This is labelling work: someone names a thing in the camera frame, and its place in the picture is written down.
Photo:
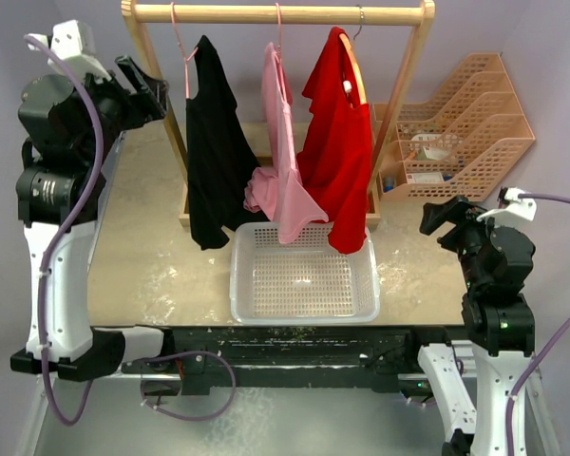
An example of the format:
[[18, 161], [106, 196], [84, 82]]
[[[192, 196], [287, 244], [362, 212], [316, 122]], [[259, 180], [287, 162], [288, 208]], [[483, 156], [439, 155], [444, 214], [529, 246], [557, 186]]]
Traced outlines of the black t shirt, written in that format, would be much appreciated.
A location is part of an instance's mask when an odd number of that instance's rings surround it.
[[191, 237], [202, 250], [220, 249], [229, 242], [224, 228], [235, 231], [267, 217], [244, 207], [245, 188], [259, 161], [244, 136], [218, 52], [205, 35], [194, 61], [198, 92], [186, 101]]

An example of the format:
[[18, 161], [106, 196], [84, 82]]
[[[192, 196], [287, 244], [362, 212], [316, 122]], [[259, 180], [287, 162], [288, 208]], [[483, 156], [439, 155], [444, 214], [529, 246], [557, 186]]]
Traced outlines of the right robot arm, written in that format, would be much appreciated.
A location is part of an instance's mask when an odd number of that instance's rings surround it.
[[452, 342], [417, 339], [404, 347], [405, 364], [427, 376], [444, 426], [444, 455], [527, 452], [525, 382], [535, 350], [535, 318], [522, 289], [536, 248], [503, 221], [534, 214], [528, 203], [511, 201], [487, 211], [464, 196], [423, 207], [421, 234], [452, 226], [438, 243], [462, 268], [462, 318], [476, 374], [477, 392], [471, 397]]

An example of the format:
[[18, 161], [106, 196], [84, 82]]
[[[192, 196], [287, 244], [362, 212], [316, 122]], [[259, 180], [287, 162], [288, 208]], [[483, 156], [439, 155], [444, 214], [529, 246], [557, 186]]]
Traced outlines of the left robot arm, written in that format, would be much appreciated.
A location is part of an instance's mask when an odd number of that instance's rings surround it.
[[10, 359], [14, 371], [49, 371], [84, 382], [112, 374], [124, 361], [132, 332], [92, 328], [87, 309], [88, 262], [99, 227], [100, 197], [106, 192], [104, 176], [96, 180], [71, 226], [59, 232], [93, 169], [103, 166], [122, 133], [166, 114], [166, 82], [144, 73], [128, 56], [115, 63], [130, 89], [113, 73], [82, 80], [103, 131], [101, 153], [83, 98], [67, 76], [42, 76], [22, 93], [18, 118], [28, 137], [15, 191], [28, 244], [32, 301], [28, 342]]

